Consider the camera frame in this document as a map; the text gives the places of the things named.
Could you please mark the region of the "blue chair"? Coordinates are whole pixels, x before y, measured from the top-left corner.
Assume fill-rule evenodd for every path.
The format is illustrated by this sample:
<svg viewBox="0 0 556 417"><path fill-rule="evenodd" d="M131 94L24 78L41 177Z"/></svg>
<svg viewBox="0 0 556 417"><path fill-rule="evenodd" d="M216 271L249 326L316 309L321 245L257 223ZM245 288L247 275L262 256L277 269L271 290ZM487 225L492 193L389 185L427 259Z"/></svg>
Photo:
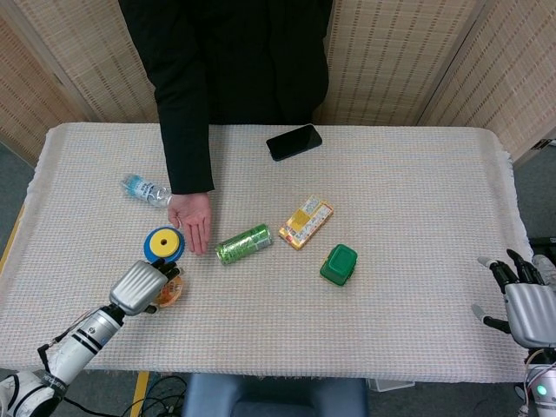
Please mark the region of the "blue chair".
<svg viewBox="0 0 556 417"><path fill-rule="evenodd" d="M358 378L192 374L182 417L370 417Z"/></svg>

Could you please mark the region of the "bamboo folding screen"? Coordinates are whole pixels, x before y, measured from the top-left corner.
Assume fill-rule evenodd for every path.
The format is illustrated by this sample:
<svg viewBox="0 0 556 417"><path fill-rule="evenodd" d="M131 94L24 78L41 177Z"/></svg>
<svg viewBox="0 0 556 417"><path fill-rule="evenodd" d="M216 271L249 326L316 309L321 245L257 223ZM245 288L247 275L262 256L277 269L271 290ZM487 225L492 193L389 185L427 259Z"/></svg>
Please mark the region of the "bamboo folding screen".
<svg viewBox="0 0 556 417"><path fill-rule="evenodd" d="M517 162L556 141L556 0L334 0L321 124L490 129ZM117 0L0 0L0 143L35 164L64 122L152 122Z"/></svg>

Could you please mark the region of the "green drink can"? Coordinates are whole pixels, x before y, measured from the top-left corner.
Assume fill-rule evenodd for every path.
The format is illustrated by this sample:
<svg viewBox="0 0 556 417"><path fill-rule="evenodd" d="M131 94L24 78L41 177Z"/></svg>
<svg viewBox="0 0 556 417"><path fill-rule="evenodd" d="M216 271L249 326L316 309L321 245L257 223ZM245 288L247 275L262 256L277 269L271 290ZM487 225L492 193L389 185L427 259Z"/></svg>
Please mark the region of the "green drink can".
<svg viewBox="0 0 556 417"><path fill-rule="evenodd" d="M263 223L218 243L215 252L223 265L229 265L267 248L271 244L270 229Z"/></svg>

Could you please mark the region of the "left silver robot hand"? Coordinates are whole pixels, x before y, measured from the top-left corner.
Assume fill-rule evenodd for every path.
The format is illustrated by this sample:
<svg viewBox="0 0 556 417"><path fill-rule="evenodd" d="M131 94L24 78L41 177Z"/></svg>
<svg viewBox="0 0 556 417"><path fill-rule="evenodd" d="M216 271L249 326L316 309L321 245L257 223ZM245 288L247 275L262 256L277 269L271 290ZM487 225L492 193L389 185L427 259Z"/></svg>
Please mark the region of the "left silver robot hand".
<svg viewBox="0 0 556 417"><path fill-rule="evenodd" d="M109 301L128 316L146 312L152 314L159 308L156 297L164 285L181 276L181 273L174 261L137 261L112 287Z"/></svg>

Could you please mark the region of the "person's bare hand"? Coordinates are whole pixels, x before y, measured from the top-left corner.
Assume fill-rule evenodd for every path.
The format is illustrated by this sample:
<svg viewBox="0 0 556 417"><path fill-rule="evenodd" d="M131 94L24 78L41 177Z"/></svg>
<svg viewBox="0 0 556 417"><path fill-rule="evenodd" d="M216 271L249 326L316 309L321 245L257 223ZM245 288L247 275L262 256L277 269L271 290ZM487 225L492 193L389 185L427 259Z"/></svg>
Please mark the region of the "person's bare hand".
<svg viewBox="0 0 556 417"><path fill-rule="evenodd" d="M212 221L209 194L172 195L167 211L169 222L183 232L189 251L196 255L205 254Z"/></svg>

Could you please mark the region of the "blue and yellow disc toy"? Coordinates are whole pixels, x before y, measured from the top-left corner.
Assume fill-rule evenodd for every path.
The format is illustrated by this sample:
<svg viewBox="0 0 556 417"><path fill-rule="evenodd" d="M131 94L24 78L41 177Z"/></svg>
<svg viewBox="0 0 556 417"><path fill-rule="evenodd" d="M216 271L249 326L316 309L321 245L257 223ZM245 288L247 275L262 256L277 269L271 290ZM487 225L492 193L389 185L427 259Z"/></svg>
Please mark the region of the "blue and yellow disc toy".
<svg viewBox="0 0 556 417"><path fill-rule="evenodd" d="M185 250L185 239L176 228L166 226L153 229L145 238L143 253L149 262L163 259L178 261Z"/></svg>

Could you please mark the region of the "clear plastic water bottle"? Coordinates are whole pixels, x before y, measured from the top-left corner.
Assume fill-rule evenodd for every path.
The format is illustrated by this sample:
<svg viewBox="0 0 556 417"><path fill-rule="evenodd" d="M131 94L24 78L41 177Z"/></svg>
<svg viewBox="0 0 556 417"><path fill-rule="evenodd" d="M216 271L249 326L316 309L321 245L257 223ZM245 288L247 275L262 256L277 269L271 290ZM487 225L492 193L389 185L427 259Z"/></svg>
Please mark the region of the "clear plastic water bottle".
<svg viewBox="0 0 556 417"><path fill-rule="evenodd" d="M146 202L156 208L167 208L171 200L171 191L139 175L126 175L122 182L124 192L132 198Z"/></svg>

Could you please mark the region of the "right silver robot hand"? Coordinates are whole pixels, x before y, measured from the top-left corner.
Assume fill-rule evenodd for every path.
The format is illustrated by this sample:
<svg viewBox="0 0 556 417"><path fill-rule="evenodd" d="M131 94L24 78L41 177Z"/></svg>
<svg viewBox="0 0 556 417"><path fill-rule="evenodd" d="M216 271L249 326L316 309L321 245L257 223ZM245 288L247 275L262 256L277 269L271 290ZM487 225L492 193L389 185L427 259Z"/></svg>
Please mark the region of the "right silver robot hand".
<svg viewBox="0 0 556 417"><path fill-rule="evenodd" d="M478 258L500 287L506 319L493 318L477 304L471 306L473 314L482 324L510 334L523 348L556 349L556 293L531 262L511 249L506 253L515 268L486 256Z"/></svg>

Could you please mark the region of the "black smartphone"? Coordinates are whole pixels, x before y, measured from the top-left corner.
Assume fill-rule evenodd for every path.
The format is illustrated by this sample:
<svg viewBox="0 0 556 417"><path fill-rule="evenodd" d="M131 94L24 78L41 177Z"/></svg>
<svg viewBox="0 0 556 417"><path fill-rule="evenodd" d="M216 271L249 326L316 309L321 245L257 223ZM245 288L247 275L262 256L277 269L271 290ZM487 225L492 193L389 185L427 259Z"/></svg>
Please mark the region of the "black smartphone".
<svg viewBox="0 0 556 417"><path fill-rule="evenodd" d="M279 162L321 146L322 138L314 125L307 124L267 139L266 144L272 159Z"/></svg>

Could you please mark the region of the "person in black jacket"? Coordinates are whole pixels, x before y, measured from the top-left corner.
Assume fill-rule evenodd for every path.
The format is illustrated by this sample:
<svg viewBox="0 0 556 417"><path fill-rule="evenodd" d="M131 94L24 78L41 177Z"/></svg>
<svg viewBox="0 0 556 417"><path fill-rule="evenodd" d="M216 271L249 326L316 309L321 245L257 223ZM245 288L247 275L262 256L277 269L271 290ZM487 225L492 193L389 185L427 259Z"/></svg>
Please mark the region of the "person in black jacket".
<svg viewBox="0 0 556 417"><path fill-rule="evenodd" d="M328 92L334 0L118 0L154 87L171 190L213 189L212 124L303 124Z"/></svg>

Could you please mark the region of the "green plastic container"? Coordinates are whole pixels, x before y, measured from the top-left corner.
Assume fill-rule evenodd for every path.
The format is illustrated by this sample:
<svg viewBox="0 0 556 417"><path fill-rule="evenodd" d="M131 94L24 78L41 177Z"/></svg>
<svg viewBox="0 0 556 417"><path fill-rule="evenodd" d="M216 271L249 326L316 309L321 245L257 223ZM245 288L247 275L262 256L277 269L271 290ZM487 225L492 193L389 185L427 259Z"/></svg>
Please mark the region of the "green plastic container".
<svg viewBox="0 0 556 417"><path fill-rule="evenodd" d="M355 250L338 244L322 263L320 276L338 287L343 287L352 276L357 260L358 254Z"/></svg>

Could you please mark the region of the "orange packaged snack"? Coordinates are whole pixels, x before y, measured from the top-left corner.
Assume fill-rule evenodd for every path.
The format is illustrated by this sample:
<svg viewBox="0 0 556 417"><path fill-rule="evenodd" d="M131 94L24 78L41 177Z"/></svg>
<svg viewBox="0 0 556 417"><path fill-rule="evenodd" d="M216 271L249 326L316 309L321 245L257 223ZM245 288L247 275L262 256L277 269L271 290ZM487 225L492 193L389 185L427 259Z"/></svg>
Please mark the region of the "orange packaged snack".
<svg viewBox="0 0 556 417"><path fill-rule="evenodd" d="M181 276L174 277L164 285L159 295L156 297L156 305L159 308L166 308L174 304L182 294L183 280Z"/></svg>

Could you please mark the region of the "white woven tablecloth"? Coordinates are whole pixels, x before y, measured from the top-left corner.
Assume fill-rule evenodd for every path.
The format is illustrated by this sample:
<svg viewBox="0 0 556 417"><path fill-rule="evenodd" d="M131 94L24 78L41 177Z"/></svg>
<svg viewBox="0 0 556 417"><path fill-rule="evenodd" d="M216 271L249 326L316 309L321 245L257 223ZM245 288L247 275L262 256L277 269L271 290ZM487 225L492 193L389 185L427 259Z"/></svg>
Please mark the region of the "white woven tablecloth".
<svg viewBox="0 0 556 417"><path fill-rule="evenodd" d="M185 254L171 307L128 318L94 369L511 382L526 351L481 324L505 314L480 256L529 257L508 153L477 128L321 126L322 145L275 162L280 126L210 130L212 242L277 232L311 196L334 214L301 250L275 237L234 264ZM167 180L154 124L49 131L0 274L0 367L38 369L37 348L107 303L166 213L126 196L127 174ZM338 287L329 252L358 254Z"/></svg>

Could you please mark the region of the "yellow snack box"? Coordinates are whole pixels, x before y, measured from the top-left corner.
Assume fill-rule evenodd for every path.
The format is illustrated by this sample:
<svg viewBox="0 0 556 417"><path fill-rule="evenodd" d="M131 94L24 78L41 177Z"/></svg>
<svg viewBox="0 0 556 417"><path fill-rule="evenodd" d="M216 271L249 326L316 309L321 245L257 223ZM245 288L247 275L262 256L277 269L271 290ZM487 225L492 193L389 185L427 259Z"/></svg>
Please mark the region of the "yellow snack box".
<svg viewBox="0 0 556 417"><path fill-rule="evenodd" d="M328 202L311 195L280 227L279 236L295 250L301 250L333 214Z"/></svg>

